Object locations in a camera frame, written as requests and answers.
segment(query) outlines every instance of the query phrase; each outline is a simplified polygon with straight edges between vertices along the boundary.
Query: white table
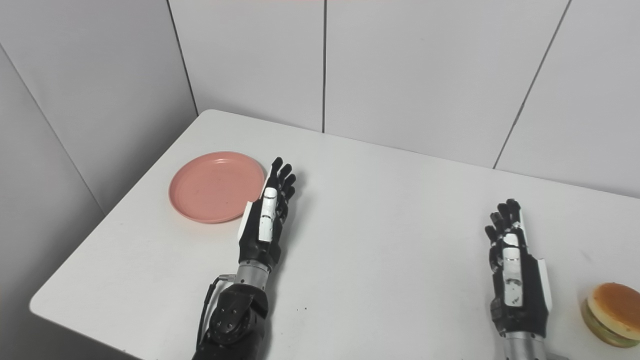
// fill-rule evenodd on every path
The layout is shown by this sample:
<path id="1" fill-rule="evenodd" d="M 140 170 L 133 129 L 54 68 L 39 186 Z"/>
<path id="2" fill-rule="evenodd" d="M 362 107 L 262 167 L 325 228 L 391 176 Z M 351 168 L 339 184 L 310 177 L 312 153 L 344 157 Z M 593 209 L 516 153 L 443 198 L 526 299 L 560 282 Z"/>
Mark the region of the white table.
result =
<path id="1" fill-rule="evenodd" d="M 640 288 L 640 200 L 212 110 L 31 310 L 140 359 L 190 359 L 207 285 L 237 268 L 239 220 L 187 220 L 167 189 L 187 161 L 224 150 L 264 167 L 282 156 L 298 176 L 268 285 L 268 359 L 504 359 L 488 311 L 483 227 L 508 197 L 523 205 L 532 252 L 549 266 L 549 350 L 572 360 L 640 357 L 640 348 L 597 340 L 579 313 L 600 282 Z"/>

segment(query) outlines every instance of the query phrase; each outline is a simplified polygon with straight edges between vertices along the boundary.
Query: white wall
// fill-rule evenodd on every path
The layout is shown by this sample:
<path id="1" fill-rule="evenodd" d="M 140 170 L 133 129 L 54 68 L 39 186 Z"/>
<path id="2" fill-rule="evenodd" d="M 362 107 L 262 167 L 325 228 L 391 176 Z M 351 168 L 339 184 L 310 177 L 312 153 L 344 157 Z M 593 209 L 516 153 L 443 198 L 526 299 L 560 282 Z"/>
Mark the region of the white wall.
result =
<path id="1" fill-rule="evenodd" d="M 105 212 L 196 117 L 166 1 L 1 1 L 0 43 Z"/>
<path id="2" fill-rule="evenodd" d="M 196 117 L 168 4 L 1 1 L 0 44 L 0 359 L 131 359 L 28 303 Z"/>
<path id="3" fill-rule="evenodd" d="M 0 359 L 129 359 L 29 312 L 104 214 L 1 47 L 0 169 Z"/>
<path id="4" fill-rule="evenodd" d="M 170 3 L 199 112 L 321 130 L 324 1 Z"/>
<path id="5" fill-rule="evenodd" d="M 497 168 L 640 197 L 638 14 L 571 3 Z"/>
<path id="6" fill-rule="evenodd" d="M 329 1 L 326 132 L 492 167 L 566 4 Z"/>

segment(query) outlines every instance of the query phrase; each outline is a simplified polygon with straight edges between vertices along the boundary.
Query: cable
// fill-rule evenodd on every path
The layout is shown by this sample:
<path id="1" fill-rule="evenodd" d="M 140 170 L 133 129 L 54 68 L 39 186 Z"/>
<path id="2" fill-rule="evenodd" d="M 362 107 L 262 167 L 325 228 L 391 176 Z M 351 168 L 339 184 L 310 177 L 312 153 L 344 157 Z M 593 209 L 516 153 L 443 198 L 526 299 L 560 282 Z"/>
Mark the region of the cable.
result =
<path id="1" fill-rule="evenodd" d="M 202 340 L 202 326 L 204 325 L 204 318 L 207 315 L 207 309 L 209 308 L 209 303 L 211 301 L 211 297 L 213 296 L 213 291 L 216 289 L 216 285 L 220 281 L 220 276 L 218 276 L 213 283 L 209 285 L 209 290 L 207 291 L 207 296 L 204 298 L 204 305 L 202 306 L 202 314 L 200 315 L 200 325 L 198 326 L 198 339 L 196 339 L 196 348 L 200 345 L 200 340 Z"/>

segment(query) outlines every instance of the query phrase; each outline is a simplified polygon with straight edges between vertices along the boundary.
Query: robotic arm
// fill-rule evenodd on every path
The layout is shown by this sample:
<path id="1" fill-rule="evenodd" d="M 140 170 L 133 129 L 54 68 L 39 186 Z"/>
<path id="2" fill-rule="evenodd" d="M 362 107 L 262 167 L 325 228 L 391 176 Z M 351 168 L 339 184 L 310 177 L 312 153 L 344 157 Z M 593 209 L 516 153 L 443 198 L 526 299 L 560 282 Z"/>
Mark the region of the robotic arm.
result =
<path id="1" fill-rule="evenodd" d="M 519 203 L 509 199 L 499 204 L 491 220 L 493 226 L 484 229 L 491 241 L 489 264 L 495 290 L 491 318 L 504 338 L 505 357 L 562 359 L 545 351 L 547 318 L 552 307 L 547 266 L 529 253 Z"/>
<path id="2" fill-rule="evenodd" d="M 271 164 L 262 195 L 248 202 L 238 238 L 239 266 L 235 275 L 220 275 L 210 286 L 200 317 L 196 353 L 193 360 L 254 360 L 264 338 L 264 322 L 269 313 L 264 288 L 269 274 L 280 260 L 280 235 L 287 220 L 289 199 L 296 176 L 291 165 L 277 158 Z M 202 336 L 205 314 L 218 281 L 232 281 L 222 291 Z"/>

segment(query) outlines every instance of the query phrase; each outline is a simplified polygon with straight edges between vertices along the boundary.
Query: hamburger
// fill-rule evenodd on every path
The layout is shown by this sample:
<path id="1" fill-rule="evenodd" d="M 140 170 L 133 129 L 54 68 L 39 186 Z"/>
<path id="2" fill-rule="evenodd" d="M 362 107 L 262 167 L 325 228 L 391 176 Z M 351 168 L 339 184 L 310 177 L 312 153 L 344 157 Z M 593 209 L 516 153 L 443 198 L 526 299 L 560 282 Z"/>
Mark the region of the hamburger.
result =
<path id="1" fill-rule="evenodd" d="M 599 285 L 582 303 L 582 318 L 602 341 L 629 348 L 640 343 L 640 293 L 608 282 Z"/>

